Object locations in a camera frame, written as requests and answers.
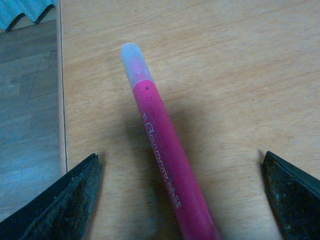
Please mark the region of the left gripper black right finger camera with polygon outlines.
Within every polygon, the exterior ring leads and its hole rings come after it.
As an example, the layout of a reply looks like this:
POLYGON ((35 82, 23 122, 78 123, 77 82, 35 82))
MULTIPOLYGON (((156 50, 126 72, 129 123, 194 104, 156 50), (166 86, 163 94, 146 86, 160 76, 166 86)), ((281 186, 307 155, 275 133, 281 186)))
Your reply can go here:
POLYGON ((320 238, 320 180, 267 151, 262 180, 272 213, 285 240, 320 238))

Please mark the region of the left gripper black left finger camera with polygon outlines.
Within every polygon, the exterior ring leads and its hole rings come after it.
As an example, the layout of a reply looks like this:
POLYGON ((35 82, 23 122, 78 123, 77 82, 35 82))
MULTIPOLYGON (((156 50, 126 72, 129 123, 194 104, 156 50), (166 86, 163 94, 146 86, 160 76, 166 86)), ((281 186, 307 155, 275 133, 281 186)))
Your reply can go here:
POLYGON ((2 240, 82 240, 96 203, 102 165, 93 153, 0 223, 2 240))

